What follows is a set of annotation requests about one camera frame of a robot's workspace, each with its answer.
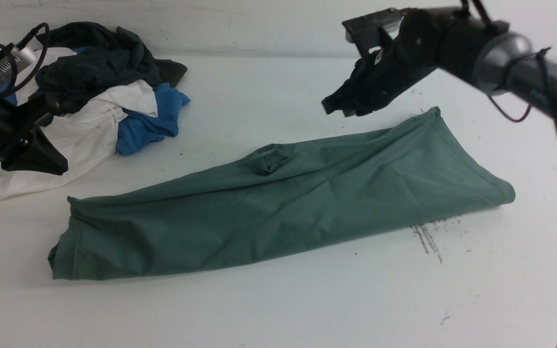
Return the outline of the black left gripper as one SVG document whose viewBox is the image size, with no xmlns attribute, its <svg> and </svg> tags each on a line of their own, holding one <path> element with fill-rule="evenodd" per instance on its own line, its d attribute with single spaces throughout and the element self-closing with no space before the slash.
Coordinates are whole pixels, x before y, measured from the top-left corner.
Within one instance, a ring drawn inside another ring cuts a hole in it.
<svg viewBox="0 0 557 348">
<path fill-rule="evenodd" d="M 68 160 L 44 134 L 41 124 L 60 114 L 59 103 L 40 96 L 22 105 L 0 99 L 0 167 L 63 175 Z"/>
</svg>

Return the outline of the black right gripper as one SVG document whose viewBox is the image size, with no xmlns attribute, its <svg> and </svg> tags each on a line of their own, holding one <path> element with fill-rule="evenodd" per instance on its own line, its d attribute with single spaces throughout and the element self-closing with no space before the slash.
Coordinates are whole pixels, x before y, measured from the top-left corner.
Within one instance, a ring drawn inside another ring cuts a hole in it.
<svg viewBox="0 0 557 348">
<path fill-rule="evenodd" d="M 350 77 L 322 100 L 329 115 L 377 112 L 442 69 L 482 92 L 501 92 L 511 63 L 509 24 L 493 21 L 483 7 L 389 8 L 376 29 L 381 51 L 361 57 Z"/>
</svg>

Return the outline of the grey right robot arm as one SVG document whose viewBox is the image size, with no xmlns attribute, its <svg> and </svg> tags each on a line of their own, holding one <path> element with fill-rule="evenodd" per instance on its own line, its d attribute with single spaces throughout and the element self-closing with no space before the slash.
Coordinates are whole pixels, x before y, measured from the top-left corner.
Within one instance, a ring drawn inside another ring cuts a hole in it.
<svg viewBox="0 0 557 348">
<path fill-rule="evenodd" d="M 388 106 L 442 69 L 492 97 L 510 92 L 557 121 L 557 63 L 529 39 L 492 21 L 479 0 L 458 7 L 389 8 L 342 24 L 360 59 L 350 77 L 322 101 L 327 113 L 365 116 Z"/>
</svg>

